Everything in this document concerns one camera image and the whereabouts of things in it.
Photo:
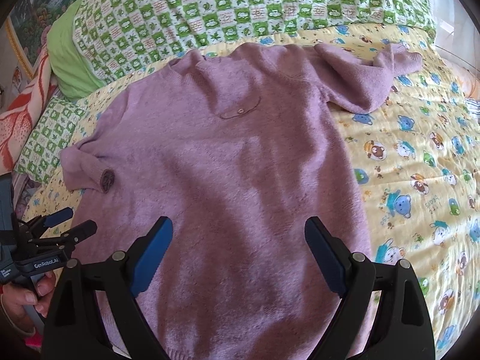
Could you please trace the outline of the left hand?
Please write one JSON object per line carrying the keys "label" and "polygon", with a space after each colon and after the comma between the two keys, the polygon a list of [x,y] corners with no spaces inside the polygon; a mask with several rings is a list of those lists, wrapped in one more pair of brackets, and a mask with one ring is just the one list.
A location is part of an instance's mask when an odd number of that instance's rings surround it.
{"label": "left hand", "polygon": [[37,282],[35,291],[14,283],[4,285],[1,290],[1,315],[6,318],[8,325],[24,336],[33,336],[36,328],[24,307],[33,306],[39,314],[46,317],[55,284],[56,275],[51,271]]}

